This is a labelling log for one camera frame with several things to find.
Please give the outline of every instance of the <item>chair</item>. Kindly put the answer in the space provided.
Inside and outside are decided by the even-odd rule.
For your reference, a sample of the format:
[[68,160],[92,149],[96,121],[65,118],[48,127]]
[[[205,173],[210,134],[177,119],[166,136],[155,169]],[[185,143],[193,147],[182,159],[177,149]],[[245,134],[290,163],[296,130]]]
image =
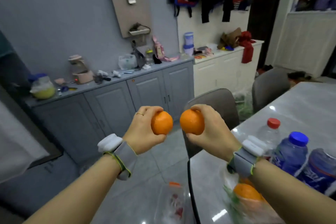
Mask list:
[[284,69],[273,68],[259,75],[252,86],[252,105],[254,113],[258,112],[290,88]]
[[[227,89],[216,89],[199,95],[198,97],[190,100],[185,105],[184,110],[190,109],[190,107],[195,104],[210,105],[221,115],[230,130],[239,125],[239,117],[236,109],[235,99],[231,91]],[[184,131],[183,137],[189,158],[202,150],[201,147],[194,145],[188,140]]]

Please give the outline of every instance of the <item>table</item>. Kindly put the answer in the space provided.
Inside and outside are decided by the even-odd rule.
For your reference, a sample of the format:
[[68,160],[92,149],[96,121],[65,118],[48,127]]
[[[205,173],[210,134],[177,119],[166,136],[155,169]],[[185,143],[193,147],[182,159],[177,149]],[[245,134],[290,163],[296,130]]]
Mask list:
[[[336,155],[336,85],[300,82],[232,130],[239,141],[257,130],[268,118],[280,120],[281,137],[299,131],[309,137],[308,150],[324,148]],[[188,163],[188,179],[196,221],[231,224],[220,170],[226,162],[202,150]]]

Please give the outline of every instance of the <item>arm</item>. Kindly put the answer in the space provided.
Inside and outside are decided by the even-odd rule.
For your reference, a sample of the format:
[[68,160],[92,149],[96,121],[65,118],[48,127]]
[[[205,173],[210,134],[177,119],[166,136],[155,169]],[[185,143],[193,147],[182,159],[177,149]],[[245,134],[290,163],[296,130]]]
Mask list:
[[[207,105],[191,109],[202,112],[204,132],[187,134],[192,143],[227,162],[241,144],[233,136],[218,112]],[[306,186],[295,177],[262,159],[249,177],[255,188],[286,223],[329,224],[336,220],[336,201]]]
[[[143,106],[135,114],[123,140],[137,155],[162,143],[165,135],[154,135],[151,120],[162,107]],[[90,169],[34,213],[25,224],[90,223],[121,168],[110,155],[101,157]]]

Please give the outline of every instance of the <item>water bottle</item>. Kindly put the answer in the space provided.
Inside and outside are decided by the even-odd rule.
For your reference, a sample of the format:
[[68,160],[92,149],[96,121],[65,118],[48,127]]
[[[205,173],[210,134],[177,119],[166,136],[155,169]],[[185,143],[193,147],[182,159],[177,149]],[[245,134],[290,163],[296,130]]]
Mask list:
[[257,132],[258,139],[267,144],[268,150],[264,154],[264,158],[268,161],[270,160],[273,151],[281,141],[278,129],[279,126],[280,121],[278,119],[269,118],[267,120],[267,124],[262,126]]
[[336,180],[336,158],[323,149],[315,149],[297,177],[309,187],[324,193]]
[[300,132],[290,133],[277,146],[271,157],[271,163],[290,175],[294,175],[306,161],[308,137]]

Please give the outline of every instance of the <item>person's left hand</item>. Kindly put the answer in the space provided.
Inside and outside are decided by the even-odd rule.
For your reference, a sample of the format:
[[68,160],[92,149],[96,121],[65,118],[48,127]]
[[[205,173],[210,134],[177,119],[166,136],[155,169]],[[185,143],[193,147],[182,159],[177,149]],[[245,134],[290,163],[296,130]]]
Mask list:
[[163,111],[160,106],[142,106],[134,115],[131,125],[123,136],[124,141],[139,155],[164,142],[166,135],[155,135],[151,128],[152,117]]

